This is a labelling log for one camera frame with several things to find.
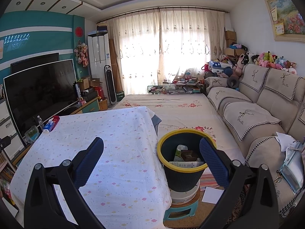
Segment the red cloth pouch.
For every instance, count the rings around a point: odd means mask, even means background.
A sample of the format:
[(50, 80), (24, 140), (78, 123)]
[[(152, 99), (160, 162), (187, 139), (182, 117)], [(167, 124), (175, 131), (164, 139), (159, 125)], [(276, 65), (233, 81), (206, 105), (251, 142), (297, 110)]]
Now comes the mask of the red cloth pouch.
[(57, 116), (57, 115), (54, 115), (54, 116), (53, 116), (53, 118), (52, 118), (52, 120), (51, 120), (51, 125), (50, 125), (50, 128), (49, 128), (49, 131), (50, 131), (50, 132), (55, 128), (55, 126), (57, 125), (57, 123), (59, 122), (59, 120), (60, 120), (60, 117), (59, 117), (59, 116)]

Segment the clear water bottle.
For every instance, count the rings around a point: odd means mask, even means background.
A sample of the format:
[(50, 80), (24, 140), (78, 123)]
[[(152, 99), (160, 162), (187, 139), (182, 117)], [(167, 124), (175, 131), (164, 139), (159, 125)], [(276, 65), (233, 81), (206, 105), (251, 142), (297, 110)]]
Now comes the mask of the clear water bottle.
[(42, 119), (39, 115), (37, 116), (37, 121), (39, 123), (39, 126), (40, 126), (41, 130), (43, 131), (44, 130), (44, 123), (43, 123), (43, 121), (42, 121)]

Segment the green plastic stool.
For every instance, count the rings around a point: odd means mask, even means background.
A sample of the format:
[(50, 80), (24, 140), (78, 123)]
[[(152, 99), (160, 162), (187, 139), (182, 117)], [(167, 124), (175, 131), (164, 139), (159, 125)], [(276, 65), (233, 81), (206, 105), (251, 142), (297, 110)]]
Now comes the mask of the green plastic stool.
[(165, 211), (163, 221), (175, 221), (195, 216), (198, 200), (185, 204), (174, 204)]

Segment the stack of papers on sofa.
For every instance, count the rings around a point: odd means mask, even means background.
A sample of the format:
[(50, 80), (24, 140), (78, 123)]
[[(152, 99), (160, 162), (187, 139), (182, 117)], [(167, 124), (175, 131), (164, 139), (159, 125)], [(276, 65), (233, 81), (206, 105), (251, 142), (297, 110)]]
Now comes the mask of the stack of papers on sofa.
[(284, 133), (278, 132), (276, 139), (281, 152), (285, 153), (285, 159), (279, 172), (292, 188), (292, 191), (298, 193), (304, 186), (304, 160), (302, 156), (304, 145)]

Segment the large black television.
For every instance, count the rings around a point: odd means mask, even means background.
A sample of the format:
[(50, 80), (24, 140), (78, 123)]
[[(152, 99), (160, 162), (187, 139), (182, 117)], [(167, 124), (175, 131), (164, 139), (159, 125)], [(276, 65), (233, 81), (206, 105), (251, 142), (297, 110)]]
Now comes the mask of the large black television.
[(37, 117), (46, 122), (78, 100), (72, 59), (31, 67), (3, 80), (7, 106), (21, 138)]

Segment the white carton box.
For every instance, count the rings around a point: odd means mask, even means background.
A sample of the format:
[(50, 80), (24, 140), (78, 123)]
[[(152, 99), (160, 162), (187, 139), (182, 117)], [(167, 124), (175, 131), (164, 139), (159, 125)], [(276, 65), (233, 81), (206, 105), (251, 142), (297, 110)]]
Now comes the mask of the white carton box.
[(175, 161), (171, 161), (170, 162), (171, 165), (174, 165), (176, 167), (180, 167), (180, 168), (196, 168), (199, 166), (204, 165), (204, 162), (175, 162)]

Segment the blue tissue pack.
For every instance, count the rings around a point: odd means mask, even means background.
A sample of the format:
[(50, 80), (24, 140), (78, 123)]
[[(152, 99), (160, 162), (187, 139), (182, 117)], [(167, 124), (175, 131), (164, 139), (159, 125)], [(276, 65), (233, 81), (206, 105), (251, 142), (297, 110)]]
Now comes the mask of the blue tissue pack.
[(49, 131), (49, 128), (50, 128), (50, 125), (51, 125), (51, 120), (49, 120), (48, 122), (47, 122), (47, 124), (44, 126), (44, 132), (50, 132)]

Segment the cream curtains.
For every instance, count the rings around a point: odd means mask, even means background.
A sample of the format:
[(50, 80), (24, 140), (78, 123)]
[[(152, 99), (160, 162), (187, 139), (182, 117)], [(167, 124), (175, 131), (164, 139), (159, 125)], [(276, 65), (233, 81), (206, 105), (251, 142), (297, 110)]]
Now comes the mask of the cream curtains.
[(225, 12), (202, 8), (160, 8), (106, 21), (125, 95), (147, 93), (150, 85), (188, 73), (223, 55)]

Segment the brown plastic container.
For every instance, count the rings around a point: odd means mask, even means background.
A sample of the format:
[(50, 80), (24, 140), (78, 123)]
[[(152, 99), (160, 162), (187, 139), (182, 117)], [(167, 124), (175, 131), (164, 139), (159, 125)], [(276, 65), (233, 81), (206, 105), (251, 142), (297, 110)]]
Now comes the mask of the brown plastic container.
[(197, 154), (193, 150), (182, 150), (181, 157), (185, 162), (196, 162), (198, 159)]

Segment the black tower fan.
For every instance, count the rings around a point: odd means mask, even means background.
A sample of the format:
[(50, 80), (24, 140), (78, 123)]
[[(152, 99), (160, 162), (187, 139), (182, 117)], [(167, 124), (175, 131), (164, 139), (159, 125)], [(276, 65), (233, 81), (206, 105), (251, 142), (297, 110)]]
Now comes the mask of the black tower fan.
[(115, 103), (116, 103), (116, 92), (115, 92), (112, 69), (111, 69), (110, 65), (105, 65), (104, 66), (104, 75), (105, 75), (105, 80), (106, 80), (106, 85), (107, 85), (110, 104), (115, 105)]

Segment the beige deer pattern sofa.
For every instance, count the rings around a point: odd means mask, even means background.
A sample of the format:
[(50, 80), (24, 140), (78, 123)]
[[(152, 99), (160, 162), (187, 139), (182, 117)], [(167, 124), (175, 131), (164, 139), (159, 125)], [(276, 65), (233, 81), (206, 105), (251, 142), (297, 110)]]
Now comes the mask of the beige deer pattern sofa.
[(285, 159), (277, 133), (304, 144), (304, 78), (273, 68), (247, 64), (236, 89), (223, 77), (205, 80), (206, 95), (237, 142), (245, 163), (269, 166), (278, 199), (279, 215), (285, 219), (304, 195), (294, 193), (279, 170)]

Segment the pile of plush toys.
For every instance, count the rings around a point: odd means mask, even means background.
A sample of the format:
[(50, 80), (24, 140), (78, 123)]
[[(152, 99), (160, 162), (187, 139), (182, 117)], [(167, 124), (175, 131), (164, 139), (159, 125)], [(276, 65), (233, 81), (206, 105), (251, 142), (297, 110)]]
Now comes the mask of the pile of plush toys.
[(242, 71), (247, 64), (259, 67), (273, 68), (297, 74), (296, 63), (283, 56), (277, 56), (271, 52), (253, 54), (242, 44), (234, 42), (224, 50), (224, 54), (216, 60), (211, 60), (203, 67), (204, 77), (241, 77)]

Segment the glass side table with clutter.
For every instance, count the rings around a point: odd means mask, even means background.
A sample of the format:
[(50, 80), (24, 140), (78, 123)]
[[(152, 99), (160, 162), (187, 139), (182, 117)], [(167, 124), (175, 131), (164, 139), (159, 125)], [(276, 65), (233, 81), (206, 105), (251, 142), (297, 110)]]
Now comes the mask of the glass side table with clutter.
[(147, 86), (148, 94), (202, 94), (204, 89), (204, 80), (196, 77), (192, 79), (178, 79), (172, 83), (163, 82), (160, 85)]

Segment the black neck pillow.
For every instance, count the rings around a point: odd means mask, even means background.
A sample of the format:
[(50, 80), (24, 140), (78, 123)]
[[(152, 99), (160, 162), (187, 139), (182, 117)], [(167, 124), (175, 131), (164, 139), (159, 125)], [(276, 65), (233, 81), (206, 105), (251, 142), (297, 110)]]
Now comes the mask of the black neck pillow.
[(227, 79), (227, 86), (232, 89), (236, 89), (239, 86), (239, 78), (236, 76), (230, 76)]

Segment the white bucket under bin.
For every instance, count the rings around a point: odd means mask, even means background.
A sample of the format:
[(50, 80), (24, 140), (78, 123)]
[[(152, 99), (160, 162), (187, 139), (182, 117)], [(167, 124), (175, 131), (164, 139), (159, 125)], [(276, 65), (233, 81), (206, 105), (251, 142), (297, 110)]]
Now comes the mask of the white bucket under bin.
[(192, 200), (197, 191), (200, 189), (200, 181), (197, 182), (197, 184), (189, 191), (185, 192), (177, 192), (172, 189), (170, 189), (170, 195), (172, 198), (173, 204), (184, 204)]

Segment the white refrigerator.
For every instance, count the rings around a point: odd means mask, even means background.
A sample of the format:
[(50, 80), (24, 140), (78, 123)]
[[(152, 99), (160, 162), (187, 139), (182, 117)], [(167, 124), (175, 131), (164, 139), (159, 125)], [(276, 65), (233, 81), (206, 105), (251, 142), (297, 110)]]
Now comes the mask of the white refrigerator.
[(111, 65), (109, 35), (106, 32), (88, 35), (89, 67), (92, 77), (99, 78), (105, 97), (109, 100), (104, 67)]

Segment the floral bed cover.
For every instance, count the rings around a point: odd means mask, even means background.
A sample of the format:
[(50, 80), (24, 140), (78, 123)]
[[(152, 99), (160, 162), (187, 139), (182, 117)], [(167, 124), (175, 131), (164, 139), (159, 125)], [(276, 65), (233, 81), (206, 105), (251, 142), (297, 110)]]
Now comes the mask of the floral bed cover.
[(210, 135), (217, 148), (230, 159), (245, 162), (234, 137), (205, 95), (128, 95), (113, 109), (138, 106), (151, 109), (162, 120), (158, 127), (159, 139), (173, 130), (195, 129)]

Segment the yellow rimmed dark trash bin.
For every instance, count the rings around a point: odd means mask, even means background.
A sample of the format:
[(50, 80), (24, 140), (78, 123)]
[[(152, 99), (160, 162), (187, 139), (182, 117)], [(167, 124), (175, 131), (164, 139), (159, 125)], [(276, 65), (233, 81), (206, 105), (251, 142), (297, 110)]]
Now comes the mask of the yellow rimmed dark trash bin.
[(216, 147), (215, 140), (209, 134), (195, 129), (174, 130), (159, 140), (157, 154), (171, 190), (187, 192), (200, 180), (207, 168), (200, 153), (200, 143)]

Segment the framed flower painting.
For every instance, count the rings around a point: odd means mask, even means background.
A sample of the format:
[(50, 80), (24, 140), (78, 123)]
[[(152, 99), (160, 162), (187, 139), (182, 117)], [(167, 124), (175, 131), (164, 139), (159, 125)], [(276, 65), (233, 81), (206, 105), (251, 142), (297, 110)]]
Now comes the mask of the framed flower painting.
[(304, 43), (304, 19), (291, 0), (265, 0), (275, 41)]

